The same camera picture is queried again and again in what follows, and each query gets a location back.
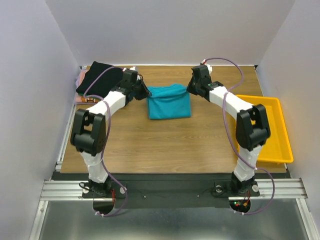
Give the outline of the teal t shirt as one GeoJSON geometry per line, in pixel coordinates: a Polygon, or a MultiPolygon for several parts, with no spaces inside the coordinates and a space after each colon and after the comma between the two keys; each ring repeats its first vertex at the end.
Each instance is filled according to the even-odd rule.
{"type": "Polygon", "coordinates": [[[147,97],[150,120],[189,118],[192,116],[190,93],[182,84],[151,86],[147,97]]]}

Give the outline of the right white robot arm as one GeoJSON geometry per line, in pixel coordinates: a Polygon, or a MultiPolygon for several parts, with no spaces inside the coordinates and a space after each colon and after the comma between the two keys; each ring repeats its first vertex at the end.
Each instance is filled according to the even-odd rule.
{"type": "Polygon", "coordinates": [[[242,195],[254,183],[258,156],[271,136],[266,108],[262,104],[253,105],[234,95],[220,82],[211,79],[212,67],[200,64],[191,68],[192,77],[187,91],[201,96],[208,102],[222,108],[222,116],[226,113],[236,121],[235,138],[239,149],[231,143],[238,159],[231,174],[230,191],[242,195]]]}

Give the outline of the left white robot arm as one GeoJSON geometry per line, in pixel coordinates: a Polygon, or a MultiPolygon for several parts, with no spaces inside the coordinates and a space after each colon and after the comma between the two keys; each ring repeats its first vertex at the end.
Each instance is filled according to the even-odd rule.
{"type": "Polygon", "coordinates": [[[85,194],[105,198],[111,192],[111,177],[105,170],[104,150],[111,130],[111,116],[133,99],[151,95],[143,77],[135,67],[123,68],[122,80],[111,88],[106,97],[87,109],[75,112],[70,143],[82,156],[88,171],[88,183],[80,184],[85,194]]]}

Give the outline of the black folded t shirt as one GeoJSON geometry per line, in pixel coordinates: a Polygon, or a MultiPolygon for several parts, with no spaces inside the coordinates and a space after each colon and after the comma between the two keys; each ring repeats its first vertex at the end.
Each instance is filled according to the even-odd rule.
{"type": "MultiPolygon", "coordinates": [[[[82,83],[77,87],[76,92],[83,95],[88,87],[96,80],[103,71],[111,68],[112,65],[94,61],[89,70],[85,73],[82,83]]],[[[123,78],[123,70],[115,67],[106,71],[88,90],[86,95],[97,95],[106,97],[109,91],[115,87],[123,78]]]]}

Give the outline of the lilac folded t shirt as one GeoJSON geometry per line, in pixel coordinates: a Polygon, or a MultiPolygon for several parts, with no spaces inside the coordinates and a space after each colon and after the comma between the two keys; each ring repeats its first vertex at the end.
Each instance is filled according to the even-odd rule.
{"type": "Polygon", "coordinates": [[[78,75],[78,77],[77,77],[77,79],[76,79],[76,81],[75,81],[75,85],[76,85],[77,88],[78,88],[78,87],[81,85],[81,83],[83,82],[83,80],[84,80],[85,75],[86,75],[87,72],[88,72],[87,69],[82,69],[82,70],[80,71],[80,73],[79,73],[79,75],[78,75]]]}

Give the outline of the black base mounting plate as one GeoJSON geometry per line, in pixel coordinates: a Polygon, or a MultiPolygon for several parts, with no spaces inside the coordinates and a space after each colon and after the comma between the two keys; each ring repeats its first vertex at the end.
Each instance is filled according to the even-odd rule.
{"type": "MultiPolygon", "coordinates": [[[[80,181],[88,183],[87,174],[56,172],[50,181],[80,181]]],[[[226,173],[206,174],[116,174],[119,186],[112,179],[111,193],[106,198],[119,208],[126,209],[155,208],[226,208],[232,201],[246,200],[250,194],[259,192],[258,179],[270,179],[274,194],[275,179],[290,179],[288,173],[266,173],[255,175],[248,190],[234,194],[230,191],[231,176],[226,173]]]]}

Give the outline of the yellow plastic tray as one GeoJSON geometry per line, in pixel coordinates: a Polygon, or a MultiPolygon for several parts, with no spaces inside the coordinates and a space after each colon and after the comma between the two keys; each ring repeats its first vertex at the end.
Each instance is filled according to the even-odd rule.
{"type": "Polygon", "coordinates": [[[280,100],[276,97],[237,95],[240,99],[253,105],[264,105],[270,127],[270,138],[262,147],[258,162],[290,164],[294,161],[292,148],[283,116],[280,100]]]}

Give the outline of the left side aluminium rail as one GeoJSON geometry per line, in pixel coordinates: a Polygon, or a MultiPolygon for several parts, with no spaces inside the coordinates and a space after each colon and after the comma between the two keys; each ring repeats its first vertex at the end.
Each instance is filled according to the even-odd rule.
{"type": "Polygon", "coordinates": [[[62,164],[64,161],[65,151],[66,151],[66,147],[68,144],[68,139],[69,139],[69,135],[70,135],[71,127],[72,127],[72,121],[73,121],[73,117],[75,114],[75,110],[76,110],[76,106],[73,105],[71,108],[69,117],[68,117],[68,121],[67,121],[65,132],[64,132],[63,139],[61,142],[60,150],[59,150],[59,153],[57,156],[57,160],[56,160],[56,164],[55,164],[55,168],[54,168],[55,172],[60,172],[61,168],[62,168],[62,164]]]}

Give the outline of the aluminium extrusion rail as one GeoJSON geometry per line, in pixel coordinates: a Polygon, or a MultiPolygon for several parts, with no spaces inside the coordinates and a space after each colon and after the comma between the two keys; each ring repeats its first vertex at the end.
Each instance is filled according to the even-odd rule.
{"type": "MultiPolygon", "coordinates": [[[[306,199],[308,197],[303,181],[299,178],[278,178],[274,180],[275,191],[270,179],[257,179],[259,192],[250,194],[252,200],[256,199],[306,199]]],[[[111,198],[92,197],[79,186],[79,180],[49,180],[42,186],[40,199],[42,201],[77,201],[96,200],[110,201],[111,198]]]]}

